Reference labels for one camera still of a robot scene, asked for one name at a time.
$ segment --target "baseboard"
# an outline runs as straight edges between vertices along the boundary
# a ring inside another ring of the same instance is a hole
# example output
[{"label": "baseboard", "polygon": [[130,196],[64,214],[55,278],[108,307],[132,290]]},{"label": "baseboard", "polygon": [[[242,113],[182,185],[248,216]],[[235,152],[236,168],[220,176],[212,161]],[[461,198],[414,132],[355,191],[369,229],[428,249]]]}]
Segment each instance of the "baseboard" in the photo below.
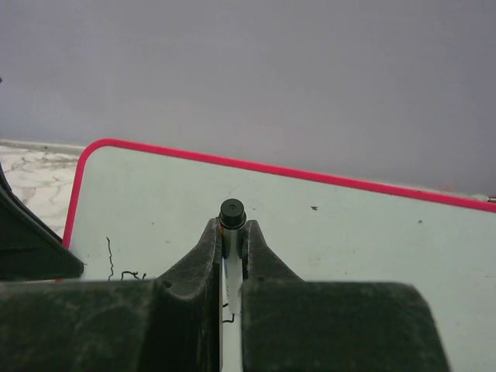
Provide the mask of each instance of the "baseboard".
[{"label": "baseboard", "polygon": [[24,142],[12,141],[10,139],[0,139],[0,146],[15,147],[17,149],[27,149],[43,151],[45,153],[66,153],[69,155],[81,155],[84,150],[83,146],[63,145],[59,143],[41,143],[41,142]]}]

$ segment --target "marker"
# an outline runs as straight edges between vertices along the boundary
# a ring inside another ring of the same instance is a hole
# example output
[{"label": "marker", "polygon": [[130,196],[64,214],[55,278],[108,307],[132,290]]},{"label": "marker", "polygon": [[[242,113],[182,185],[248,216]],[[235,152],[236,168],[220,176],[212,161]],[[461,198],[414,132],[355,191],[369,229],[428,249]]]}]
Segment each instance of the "marker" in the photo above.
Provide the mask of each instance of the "marker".
[{"label": "marker", "polygon": [[228,199],[220,207],[220,232],[222,234],[222,257],[226,272],[226,294],[229,310],[239,314],[241,308],[241,284],[243,283],[243,235],[246,213],[243,203]]}]

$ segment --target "black plastic part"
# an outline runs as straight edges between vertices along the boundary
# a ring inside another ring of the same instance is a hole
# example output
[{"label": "black plastic part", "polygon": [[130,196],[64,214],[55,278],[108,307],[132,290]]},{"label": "black plastic part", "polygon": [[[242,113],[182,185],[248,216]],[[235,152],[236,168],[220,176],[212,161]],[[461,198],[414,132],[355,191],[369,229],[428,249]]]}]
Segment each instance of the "black plastic part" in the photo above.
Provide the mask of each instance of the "black plastic part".
[{"label": "black plastic part", "polygon": [[220,206],[219,220],[228,230],[239,229],[246,221],[245,207],[238,199],[227,199]]},{"label": "black plastic part", "polygon": [[0,166],[0,281],[80,277],[83,263],[13,193]]},{"label": "black plastic part", "polygon": [[394,283],[243,283],[244,372],[448,372],[429,306]]},{"label": "black plastic part", "polygon": [[269,248],[257,221],[248,221],[245,225],[243,278],[301,281],[301,278]]},{"label": "black plastic part", "polygon": [[220,235],[152,281],[0,287],[1,370],[219,371]]}]

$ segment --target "marble veining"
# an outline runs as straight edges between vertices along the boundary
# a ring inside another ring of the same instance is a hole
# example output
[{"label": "marble veining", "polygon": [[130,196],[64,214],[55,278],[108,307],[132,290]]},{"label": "marble veining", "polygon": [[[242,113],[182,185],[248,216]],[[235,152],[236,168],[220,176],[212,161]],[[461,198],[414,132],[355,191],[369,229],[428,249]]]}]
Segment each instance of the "marble veining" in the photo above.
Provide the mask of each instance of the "marble veining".
[{"label": "marble veining", "polygon": [[0,146],[14,194],[59,236],[64,234],[78,156]]}]

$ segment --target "black marker cap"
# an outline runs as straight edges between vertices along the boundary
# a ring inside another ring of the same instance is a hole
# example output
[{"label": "black marker cap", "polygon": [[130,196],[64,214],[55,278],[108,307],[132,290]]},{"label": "black marker cap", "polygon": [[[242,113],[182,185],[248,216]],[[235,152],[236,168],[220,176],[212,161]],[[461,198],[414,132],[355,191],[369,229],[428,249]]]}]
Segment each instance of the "black marker cap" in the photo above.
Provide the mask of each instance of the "black marker cap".
[{"label": "black marker cap", "polygon": [[220,206],[220,223],[228,230],[236,230],[246,222],[243,203],[238,199],[227,199]]}]

